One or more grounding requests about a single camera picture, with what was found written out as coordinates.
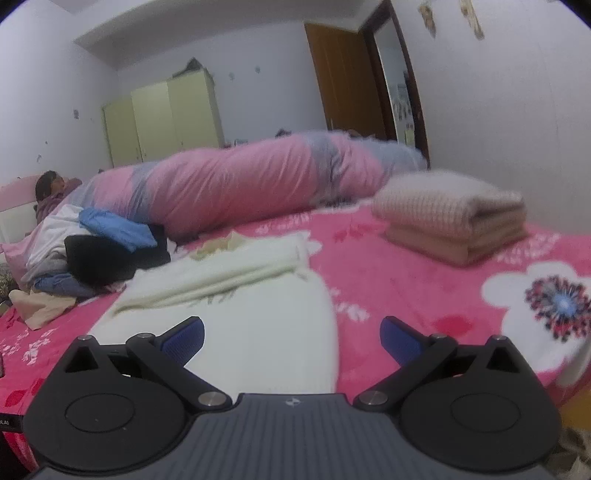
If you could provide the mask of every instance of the blue gripper pad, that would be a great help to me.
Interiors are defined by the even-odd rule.
[[[402,367],[423,353],[426,337],[415,332],[395,317],[386,317],[379,327],[382,347]]]
[[[156,338],[155,346],[179,365],[185,365],[203,347],[205,327],[199,317],[190,317]]]

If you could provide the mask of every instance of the pink bedsheet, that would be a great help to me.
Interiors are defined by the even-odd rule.
[[[586,339],[591,317],[585,290],[591,287],[589,236],[530,228],[529,238],[483,264],[460,269],[388,243],[382,236],[385,223],[364,205],[287,215],[236,230],[249,236],[306,235],[311,267],[324,278],[337,313],[337,390],[349,399],[398,368],[379,342],[386,315],[425,334],[447,333],[461,343],[484,343],[490,335],[504,333],[544,385],[556,379]],[[540,295],[544,289],[554,293],[555,303],[545,302]],[[77,307],[37,332],[12,322],[9,314],[3,316],[0,349],[7,375],[0,380],[2,410],[25,413],[71,340],[87,332],[115,298]],[[542,311],[548,319],[536,316]],[[574,319],[568,325],[561,322],[565,312]]]

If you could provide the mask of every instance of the metal screw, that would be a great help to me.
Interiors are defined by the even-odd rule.
[[[226,403],[227,396],[222,392],[205,392],[199,395],[197,401],[206,407],[220,407]]]
[[[388,396],[378,390],[368,390],[359,395],[359,401],[370,407],[384,405],[388,401]]]

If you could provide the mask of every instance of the folded beige blanket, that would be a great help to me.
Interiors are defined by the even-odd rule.
[[[521,193],[447,170],[393,177],[374,197],[372,211],[393,225],[454,239],[525,221]]]
[[[391,226],[386,230],[385,235],[392,243],[457,267],[465,267],[492,255],[505,245],[525,238],[528,234],[522,225],[508,223],[470,240],[453,240],[398,225]]]

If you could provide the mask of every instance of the beige cloth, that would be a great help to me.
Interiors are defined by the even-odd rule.
[[[447,170],[393,177],[372,202],[375,216],[430,235],[470,239],[525,220],[523,196]]]
[[[31,330],[39,330],[76,304],[73,297],[56,297],[48,293],[25,293],[12,290],[8,297]]]
[[[214,238],[213,240],[207,240],[201,248],[198,248],[191,253],[189,257],[193,260],[202,260],[209,255],[213,255],[219,251],[232,252],[238,247],[245,245],[249,241],[252,241],[247,236],[240,235],[238,232],[232,230],[223,238]]]
[[[429,235],[412,227],[391,226],[386,238],[457,267],[465,267],[493,254],[497,249],[527,236],[522,225],[509,223],[470,240],[452,240]]]

